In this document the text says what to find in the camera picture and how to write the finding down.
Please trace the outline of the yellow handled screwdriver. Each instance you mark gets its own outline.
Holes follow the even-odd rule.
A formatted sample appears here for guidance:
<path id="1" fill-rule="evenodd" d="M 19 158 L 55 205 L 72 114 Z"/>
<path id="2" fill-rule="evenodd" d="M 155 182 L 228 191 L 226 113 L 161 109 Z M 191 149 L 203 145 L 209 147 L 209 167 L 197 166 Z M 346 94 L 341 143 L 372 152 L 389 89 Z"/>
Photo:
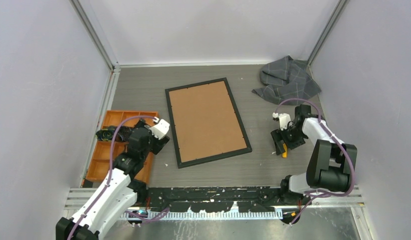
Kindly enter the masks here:
<path id="1" fill-rule="evenodd" d="M 288 157 L 288 147 L 285 143 L 282 144 L 283 147 L 283 153 L 281 154 L 282 158 L 287 158 Z"/>

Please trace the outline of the black picture frame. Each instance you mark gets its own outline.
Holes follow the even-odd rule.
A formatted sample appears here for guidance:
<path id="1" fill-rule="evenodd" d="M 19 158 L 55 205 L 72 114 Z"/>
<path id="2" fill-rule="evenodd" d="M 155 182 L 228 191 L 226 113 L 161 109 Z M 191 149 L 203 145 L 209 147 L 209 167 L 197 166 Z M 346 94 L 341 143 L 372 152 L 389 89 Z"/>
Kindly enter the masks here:
<path id="1" fill-rule="evenodd" d="M 179 169 L 252 152 L 227 78 L 167 88 L 165 98 Z"/>

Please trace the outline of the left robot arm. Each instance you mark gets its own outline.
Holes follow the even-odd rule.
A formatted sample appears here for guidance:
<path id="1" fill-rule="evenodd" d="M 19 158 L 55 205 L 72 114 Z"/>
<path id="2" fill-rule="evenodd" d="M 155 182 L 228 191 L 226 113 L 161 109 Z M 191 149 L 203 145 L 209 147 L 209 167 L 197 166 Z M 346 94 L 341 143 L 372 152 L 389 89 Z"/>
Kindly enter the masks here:
<path id="1" fill-rule="evenodd" d="M 129 207 L 146 203 L 146 183 L 135 176 L 144 167 L 148 155 L 158 154 L 170 140 L 167 136 L 170 123 L 153 117 L 154 125 L 148 126 L 145 115 L 137 119 L 125 151 L 110 157 L 102 186 L 70 218 L 62 217 L 57 222 L 57 240 L 102 240 Z"/>

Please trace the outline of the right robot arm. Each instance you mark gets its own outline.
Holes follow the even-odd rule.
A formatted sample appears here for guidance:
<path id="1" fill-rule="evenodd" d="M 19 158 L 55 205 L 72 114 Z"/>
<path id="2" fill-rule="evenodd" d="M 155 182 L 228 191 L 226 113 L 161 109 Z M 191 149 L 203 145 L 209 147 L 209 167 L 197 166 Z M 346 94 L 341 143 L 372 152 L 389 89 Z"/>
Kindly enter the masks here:
<path id="1" fill-rule="evenodd" d="M 313 114 L 310 105 L 295 107 L 294 117 L 287 113 L 272 114 L 279 128 L 270 134 L 276 155 L 287 157 L 310 140 L 313 151 L 306 172 L 287 175 L 280 182 L 279 200 L 292 205 L 311 196 L 337 196 L 347 193 L 353 182 L 357 148 L 340 140 L 320 114 Z"/>

